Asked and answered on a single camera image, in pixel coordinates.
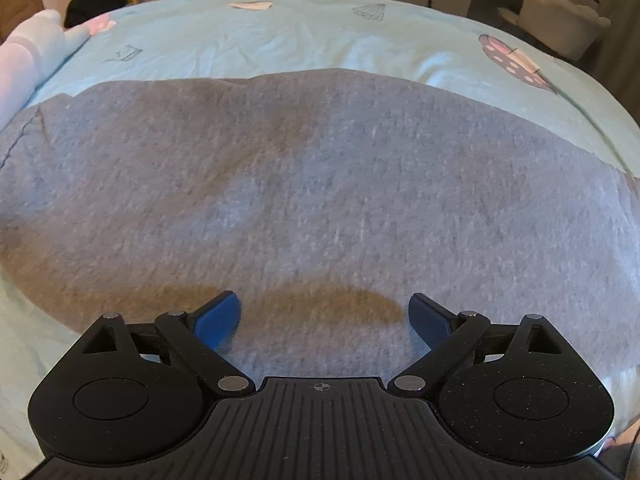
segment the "gray towel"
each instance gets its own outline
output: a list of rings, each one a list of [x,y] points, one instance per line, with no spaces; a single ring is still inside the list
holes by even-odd
[[[0,164],[0,263],[78,330],[230,288],[223,351],[256,381],[387,379],[426,350],[404,315],[424,292],[543,314],[601,376],[640,364],[637,181],[447,91],[344,70],[111,82],[23,111]]]

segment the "metal pin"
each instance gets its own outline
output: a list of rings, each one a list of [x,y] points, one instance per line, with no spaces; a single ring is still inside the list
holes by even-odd
[[[249,381],[238,375],[229,375],[218,381],[218,387],[226,392],[239,392],[249,386]]]
[[[396,386],[406,392],[417,392],[426,386],[424,379],[417,375],[401,375],[394,381]]]

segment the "beige chair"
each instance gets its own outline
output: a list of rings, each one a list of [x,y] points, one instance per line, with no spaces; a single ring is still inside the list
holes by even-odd
[[[520,15],[505,7],[498,7],[498,15],[507,23],[518,26]]]
[[[569,0],[524,0],[517,25],[560,56],[577,61],[611,21]]]

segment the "light blue bedsheet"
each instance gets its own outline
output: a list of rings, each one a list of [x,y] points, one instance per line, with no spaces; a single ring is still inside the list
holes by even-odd
[[[387,0],[267,0],[273,7],[260,11],[227,6],[242,1],[248,0],[165,0],[113,12],[117,25],[89,40],[31,103],[110,80],[247,78],[350,68],[502,108],[640,175],[640,130],[622,106],[589,76],[500,30]],[[569,100],[501,69],[482,51],[481,34],[522,49]],[[578,108],[588,111],[597,128]],[[8,460],[7,471],[0,472],[3,480],[20,478],[40,459],[27,402],[76,336],[0,274],[0,450]],[[606,381],[620,399],[620,424],[640,410],[628,395],[639,382],[635,370]]]

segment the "circular cap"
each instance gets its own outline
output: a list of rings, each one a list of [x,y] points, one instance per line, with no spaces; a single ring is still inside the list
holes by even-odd
[[[394,381],[396,386],[406,392],[417,392],[426,386],[424,379],[417,375],[401,375]]]
[[[248,385],[249,381],[238,375],[229,375],[218,381],[218,387],[226,392],[239,392],[240,390],[244,390]]]
[[[495,389],[495,403],[525,420],[547,420],[564,412],[569,397],[557,384],[543,379],[512,379]]]
[[[78,390],[74,404],[84,416],[118,420],[139,412],[149,396],[144,384],[130,379],[100,379]]]

